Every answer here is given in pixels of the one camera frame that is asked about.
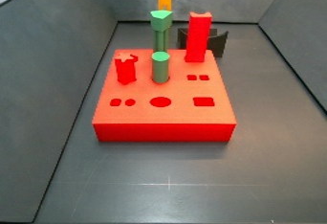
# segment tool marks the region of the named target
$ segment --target gray floor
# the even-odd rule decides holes
[[[325,115],[260,29],[216,27],[229,30],[219,60],[237,118],[229,144],[97,142],[113,50],[152,46],[148,24],[118,24],[37,222],[327,221]]]

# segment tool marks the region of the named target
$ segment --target round hole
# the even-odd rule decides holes
[[[125,101],[125,105],[126,105],[126,106],[134,105],[134,99],[128,99],[128,100]]]
[[[156,97],[149,100],[149,103],[156,107],[165,107],[170,105],[170,99],[164,97]]]

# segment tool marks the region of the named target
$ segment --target green peg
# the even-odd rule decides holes
[[[168,59],[166,52],[154,52],[152,54],[152,80],[157,83],[168,81]]]

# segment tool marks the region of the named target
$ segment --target red base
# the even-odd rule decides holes
[[[204,62],[168,50],[169,81],[152,77],[152,50],[117,50],[137,56],[136,82],[117,82],[113,62],[93,117],[101,142],[228,142],[236,120],[212,52]]]

